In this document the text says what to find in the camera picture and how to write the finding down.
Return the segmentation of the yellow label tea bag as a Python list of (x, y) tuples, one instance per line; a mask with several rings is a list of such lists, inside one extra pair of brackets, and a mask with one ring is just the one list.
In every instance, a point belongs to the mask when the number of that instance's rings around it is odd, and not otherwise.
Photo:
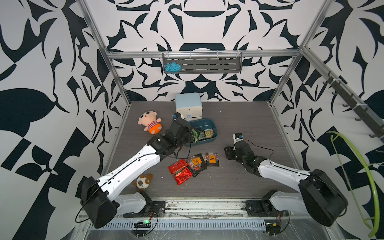
[(215, 136), (213, 129), (207, 129), (207, 130), (204, 130), (204, 132), (207, 139), (211, 139)]

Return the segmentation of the orange label tea bag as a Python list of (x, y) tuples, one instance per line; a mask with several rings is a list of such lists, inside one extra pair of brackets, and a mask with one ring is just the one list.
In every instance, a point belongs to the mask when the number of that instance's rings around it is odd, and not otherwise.
[(190, 171), (193, 173), (199, 173), (207, 169), (207, 164), (202, 154), (193, 155), (187, 158), (186, 161)]
[(218, 153), (205, 153), (205, 161), (209, 167), (219, 167), (219, 154)]

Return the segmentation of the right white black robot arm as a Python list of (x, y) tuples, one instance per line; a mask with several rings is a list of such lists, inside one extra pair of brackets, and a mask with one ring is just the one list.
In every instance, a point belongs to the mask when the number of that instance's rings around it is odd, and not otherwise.
[(294, 193), (275, 191), (267, 198), (278, 211), (307, 214), (319, 224), (330, 227), (348, 209), (349, 203), (345, 196), (321, 170), (297, 170), (277, 164), (255, 155), (245, 140), (225, 147), (225, 154), (228, 160), (240, 163), (248, 173), (274, 180), (295, 190)]

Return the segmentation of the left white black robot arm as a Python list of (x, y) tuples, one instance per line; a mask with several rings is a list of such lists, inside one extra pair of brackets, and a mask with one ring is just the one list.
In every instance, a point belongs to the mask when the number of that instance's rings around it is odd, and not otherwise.
[(84, 180), (81, 188), (81, 206), (96, 229), (107, 225), (115, 216), (139, 213), (150, 201), (142, 193), (122, 197), (121, 192), (149, 168), (172, 155), (184, 144), (193, 143), (198, 130), (182, 119), (179, 113), (168, 130), (154, 135), (129, 160), (110, 173)]

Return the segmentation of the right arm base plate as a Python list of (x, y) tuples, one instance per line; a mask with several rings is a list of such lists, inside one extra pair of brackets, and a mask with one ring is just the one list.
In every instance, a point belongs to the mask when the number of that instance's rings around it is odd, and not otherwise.
[(269, 200), (247, 200), (245, 210), (249, 217), (285, 217), (288, 211), (278, 211)]

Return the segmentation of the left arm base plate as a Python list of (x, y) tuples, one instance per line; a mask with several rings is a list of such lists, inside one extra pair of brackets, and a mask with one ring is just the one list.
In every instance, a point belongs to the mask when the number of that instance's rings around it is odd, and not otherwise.
[(147, 203), (145, 207), (139, 213), (127, 213), (123, 214), (124, 218), (149, 218), (156, 213), (159, 217), (162, 217), (165, 214), (166, 202), (165, 201), (153, 201)]

